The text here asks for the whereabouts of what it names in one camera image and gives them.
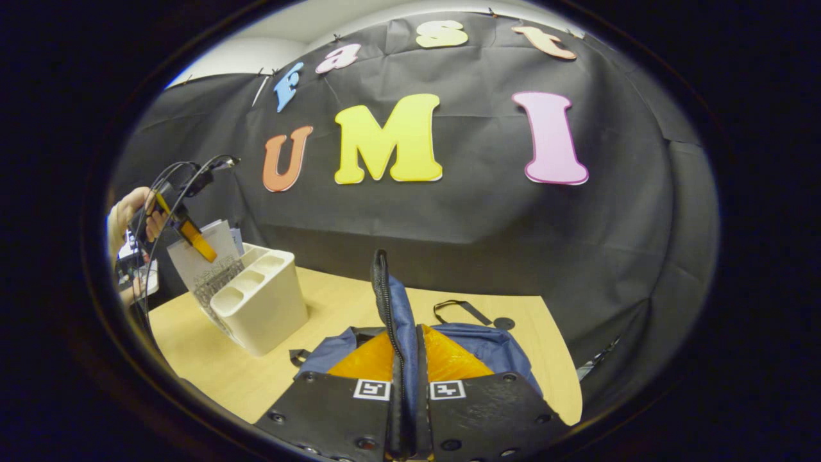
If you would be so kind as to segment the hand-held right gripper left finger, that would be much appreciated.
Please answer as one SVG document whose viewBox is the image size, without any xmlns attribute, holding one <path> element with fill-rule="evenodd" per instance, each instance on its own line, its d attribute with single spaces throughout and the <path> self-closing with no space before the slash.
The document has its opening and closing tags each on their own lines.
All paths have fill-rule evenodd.
<svg viewBox="0 0 821 462">
<path fill-rule="evenodd" d="M 392 377 L 332 375 L 330 370 L 382 330 L 345 330 L 313 351 L 290 349 L 299 371 L 255 427 L 302 451 L 337 461 L 387 461 Z"/>
</svg>

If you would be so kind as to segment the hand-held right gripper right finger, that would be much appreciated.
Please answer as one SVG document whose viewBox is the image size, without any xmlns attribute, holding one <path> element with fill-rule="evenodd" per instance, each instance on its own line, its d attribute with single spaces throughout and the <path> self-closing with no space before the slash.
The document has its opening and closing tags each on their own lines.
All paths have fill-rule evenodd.
<svg viewBox="0 0 821 462">
<path fill-rule="evenodd" d="M 571 427 L 524 348 L 481 325 L 420 325 L 416 451 L 427 461 L 521 461 Z"/>
</svg>

